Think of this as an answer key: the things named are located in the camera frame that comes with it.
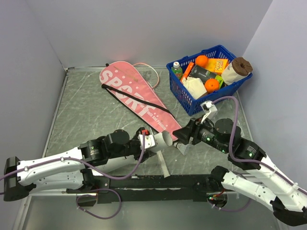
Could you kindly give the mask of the white shuttlecock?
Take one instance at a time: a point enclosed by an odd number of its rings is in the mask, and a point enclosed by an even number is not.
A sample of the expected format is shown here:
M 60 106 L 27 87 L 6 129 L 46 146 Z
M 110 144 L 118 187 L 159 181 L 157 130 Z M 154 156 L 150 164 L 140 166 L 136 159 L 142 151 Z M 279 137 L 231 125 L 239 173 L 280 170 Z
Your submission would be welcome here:
M 187 155 L 190 149 L 190 144 L 185 145 L 181 142 L 175 142 L 173 146 L 177 148 L 183 155 Z

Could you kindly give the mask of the white shuttlecock tube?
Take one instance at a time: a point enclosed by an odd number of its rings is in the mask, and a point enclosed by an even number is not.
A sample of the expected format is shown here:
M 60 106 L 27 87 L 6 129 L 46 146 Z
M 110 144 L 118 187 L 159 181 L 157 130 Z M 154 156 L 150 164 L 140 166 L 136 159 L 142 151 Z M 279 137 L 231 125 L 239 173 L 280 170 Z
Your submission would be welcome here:
M 157 146 L 153 149 L 147 149 L 157 155 L 158 151 L 162 151 L 165 148 L 168 148 L 172 146 L 173 140 L 171 138 L 171 135 L 167 131 L 163 131 L 161 133 L 155 134 L 154 138 L 156 140 Z M 134 160 L 133 156 L 125 157 L 119 157 L 114 159 L 109 159 L 107 164 L 99 166 L 98 169 L 104 173 L 109 173 L 113 170 L 119 169 L 121 167 L 124 167 L 128 164 L 132 164 L 137 160 Z

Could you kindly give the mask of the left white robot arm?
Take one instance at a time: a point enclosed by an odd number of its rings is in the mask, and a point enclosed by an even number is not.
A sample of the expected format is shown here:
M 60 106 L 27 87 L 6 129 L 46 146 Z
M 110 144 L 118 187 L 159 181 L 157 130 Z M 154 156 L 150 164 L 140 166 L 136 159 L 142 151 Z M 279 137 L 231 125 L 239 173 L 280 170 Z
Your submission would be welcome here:
M 81 189 L 88 193 L 95 186 L 92 176 L 95 167 L 106 165 L 112 159 L 133 158 L 140 164 L 150 157 L 156 146 L 154 136 L 144 128 L 137 130 L 133 138 L 118 129 L 50 157 L 28 161 L 10 157 L 1 177 L 4 185 L 1 194 L 4 201 L 10 202 L 50 189 Z

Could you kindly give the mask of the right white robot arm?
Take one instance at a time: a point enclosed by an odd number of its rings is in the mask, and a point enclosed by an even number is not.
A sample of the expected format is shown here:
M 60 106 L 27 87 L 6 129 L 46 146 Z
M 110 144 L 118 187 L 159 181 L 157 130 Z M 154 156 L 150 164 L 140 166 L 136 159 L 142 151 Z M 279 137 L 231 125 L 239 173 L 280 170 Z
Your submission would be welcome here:
M 287 177 L 253 141 L 241 137 L 241 129 L 229 118 L 212 123 L 210 119 L 192 118 L 173 135 L 184 144 L 204 142 L 228 154 L 228 160 L 256 177 L 262 184 L 238 179 L 233 172 L 215 167 L 209 179 L 215 191 L 222 188 L 239 192 L 266 206 L 274 216 L 292 227 L 307 222 L 307 192 Z

